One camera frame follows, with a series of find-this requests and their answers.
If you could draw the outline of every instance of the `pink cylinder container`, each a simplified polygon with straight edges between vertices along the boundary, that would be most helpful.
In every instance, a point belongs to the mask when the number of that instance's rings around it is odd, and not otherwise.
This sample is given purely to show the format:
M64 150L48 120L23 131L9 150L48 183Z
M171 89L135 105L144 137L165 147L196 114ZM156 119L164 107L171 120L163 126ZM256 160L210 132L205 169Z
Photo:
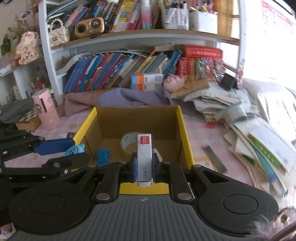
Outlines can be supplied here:
M48 89L42 89L32 95L34 105L45 130L52 130L59 125L59 116Z

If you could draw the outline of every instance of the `white wall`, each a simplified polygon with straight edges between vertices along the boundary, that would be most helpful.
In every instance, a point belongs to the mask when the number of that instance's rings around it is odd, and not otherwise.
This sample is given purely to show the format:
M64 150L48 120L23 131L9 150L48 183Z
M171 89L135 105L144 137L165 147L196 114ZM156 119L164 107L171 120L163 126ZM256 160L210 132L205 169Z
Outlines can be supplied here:
M15 15L20 16L25 12L26 0L13 0L8 4L0 3L0 45L3 43L7 28L15 25Z

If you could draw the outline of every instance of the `blue gripper pad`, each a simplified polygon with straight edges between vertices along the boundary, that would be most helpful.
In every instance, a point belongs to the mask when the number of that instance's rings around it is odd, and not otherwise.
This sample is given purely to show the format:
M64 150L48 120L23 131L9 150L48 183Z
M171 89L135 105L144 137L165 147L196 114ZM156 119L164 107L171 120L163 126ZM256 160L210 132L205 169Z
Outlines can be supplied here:
M47 140L41 142L41 144L34 148L34 153L38 153L41 156L64 152L70 147L74 146L75 142L72 138Z

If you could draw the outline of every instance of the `chessboard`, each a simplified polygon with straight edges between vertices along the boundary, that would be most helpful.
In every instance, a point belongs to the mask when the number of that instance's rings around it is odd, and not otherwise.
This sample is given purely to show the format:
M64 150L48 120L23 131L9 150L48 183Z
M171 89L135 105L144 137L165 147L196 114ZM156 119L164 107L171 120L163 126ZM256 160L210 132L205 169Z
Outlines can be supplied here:
M34 131L41 124L36 107L32 108L28 113L15 123L19 130Z

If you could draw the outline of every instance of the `red label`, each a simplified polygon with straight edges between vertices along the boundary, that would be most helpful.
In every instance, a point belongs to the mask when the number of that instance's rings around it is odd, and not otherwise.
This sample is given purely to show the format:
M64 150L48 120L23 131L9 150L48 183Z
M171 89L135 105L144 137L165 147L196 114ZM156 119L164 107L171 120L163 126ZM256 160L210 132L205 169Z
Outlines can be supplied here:
M149 137L140 137L140 144L149 144Z
M202 46L186 46L186 57L188 58L214 58L222 59L222 50L202 47Z

